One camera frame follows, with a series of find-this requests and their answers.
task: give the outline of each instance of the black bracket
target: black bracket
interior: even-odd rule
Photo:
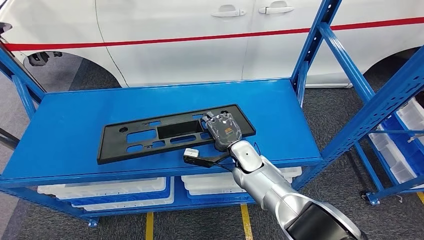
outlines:
[[[201,121],[207,112],[214,115],[231,113],[243,137],[256,134],[237,104],[114,123],[103,128],[97,163],[101,165],[212,144],[215,140],[205,122]]]
[[[192,164],[200,167],[210,168],[217,165],[222,160],[230,157],[230,151],[226,151],[219,156],[198,156],[199,151],[191,148],[185,149],[183,159],[186,164]]]

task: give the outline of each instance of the black cable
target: black cable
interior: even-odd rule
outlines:
[[[218,167],[221,167],[221,168],[223,168],[223,169],[225,169],[225,170],[227,170],[227,171],[229,171],[229,172],[232,172],[232,171],[231,171],[231,169],[229,169],[228,167],[226,167],[226,166],[224,166],[224,165],[221,165],[221,164],[216,163],[216,162],[214,162],[213,164],[214,164],[214,165],[216,165],[216,166],[218,166]]]
[[[258,153],[259,153],[259,156],[260,156],[260,155],[262,155],[262,154],[261,154],[261,150],[259,149],[259,145],[258,145],[256,142],[254,142],[254,143],[253,143],[253,147],[255,147],[255,146],[256,146],[256,148],[257,148],[257,151],[258,151]]]

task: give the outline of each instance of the yellow floor line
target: yellow floor line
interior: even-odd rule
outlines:
[[[243,220],[244,235],[246,240],[253,240],[251,219],[249,217],[248,206],[246,204],[240,204],[241,208],[241,219]]]
[[[146,215],[146,237],[145,240],[153,240],[153,212]]]
[[[419,191],[416,193],[419,197],[419,199],[421,200],[422,204],[424,204],[424,193]]]

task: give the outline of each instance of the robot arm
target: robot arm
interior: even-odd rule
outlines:
[[[277,220],[288,240],[365,240],[343,213],[294,190],[282,173],[247,141],[231,145],[235,182]]]
[[[215,148],[225,152],[215,158],[198,157],[187,149],[184,161],[211,167],[229,155],[235,162],[232,174],[263,210],[278,221],[287,240],[366,240],[366,235],[343,213],[328,203],[313,200],[294,190],[282,173],[245,140],[230,113],[203,118],[215,139]]]

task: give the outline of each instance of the white car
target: white car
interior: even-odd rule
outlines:
[[[44,52],[102,66],[122,87],[290,77],[321,0],[6,0],[1,40],[23,62]],[[335,34],[364,73],[424,44],[423,0],[344,0]],[[312,87],[348,87],[326,43]]]

